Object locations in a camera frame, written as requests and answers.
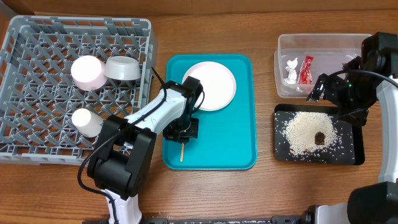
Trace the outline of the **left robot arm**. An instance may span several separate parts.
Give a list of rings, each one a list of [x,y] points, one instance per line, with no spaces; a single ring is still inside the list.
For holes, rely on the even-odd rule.
[[[83,161],[95,188],[87,191],[106,197],[108,223],[140,223],[138,193],[149,173],[156,138],[188,143],[198,136],[199,120],[192,115],[203,93],[199,80],[188,78],[182,84],[162,84],[158,96],[138,112],[125,118],[109,116],[103,123],[95,150]]]

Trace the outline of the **grey-white bowl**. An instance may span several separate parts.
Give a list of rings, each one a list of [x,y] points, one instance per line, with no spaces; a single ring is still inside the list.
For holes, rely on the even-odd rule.
[[[106,61],[104,75],[115,80],[137,80],[141,77],[141,69],[132,57],[112,56]]]

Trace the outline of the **rice pile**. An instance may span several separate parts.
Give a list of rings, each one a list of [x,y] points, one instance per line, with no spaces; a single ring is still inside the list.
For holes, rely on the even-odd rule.
[[[315,134],[325,135],[325,144],[315,144]],[[274,152],[280,160],[333,162],[353,158],[353,129],[336,116],[319,112],[278,111],[274,115]]]

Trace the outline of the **brown food piece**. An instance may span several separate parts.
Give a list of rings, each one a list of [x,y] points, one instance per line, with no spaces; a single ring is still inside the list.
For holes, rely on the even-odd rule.
[[[322,146],[325,144],[325,135],[322,132],[317,132],[315,134],[315,144],[317,146]]]

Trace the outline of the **large white plate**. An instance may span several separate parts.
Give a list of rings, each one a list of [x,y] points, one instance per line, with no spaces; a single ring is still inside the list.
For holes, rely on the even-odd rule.
[[[236,93],[236,80],[232,72],[218,62],[200,62],[190,67],[185,73],[182,82],[187,77],[200,81],[204,93],[201,93],[195,103],[203,111],[216,111],[227,106]]]

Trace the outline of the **red snack wrapper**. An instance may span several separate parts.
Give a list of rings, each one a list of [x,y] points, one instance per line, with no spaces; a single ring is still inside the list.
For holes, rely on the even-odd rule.
[[[310,71],[311,64],[313,62],[313,57],[307,55],[302,62],[302,66],[300,67],[300,72],[298,75],[298,84],[312,84],[312,74]]]

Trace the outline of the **white cup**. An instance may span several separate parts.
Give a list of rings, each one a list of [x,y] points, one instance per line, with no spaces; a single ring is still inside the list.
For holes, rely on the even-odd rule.
[[[72,123],[83,136],[93,138],[101,132],[103,119],[88,109],[80,108],[72,114]]]

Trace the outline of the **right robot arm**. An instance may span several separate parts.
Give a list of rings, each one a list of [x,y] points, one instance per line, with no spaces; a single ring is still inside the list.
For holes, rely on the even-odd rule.
[[[397,223],[397,35],[377,32],[367,37],[361,56],[338,72],[321,74],[307,99],[320,98],[338,107],[340,120],[359,127],[379,102],[382,165],[376,184],[353,190],[345,203],[310,208],[302,222]]]

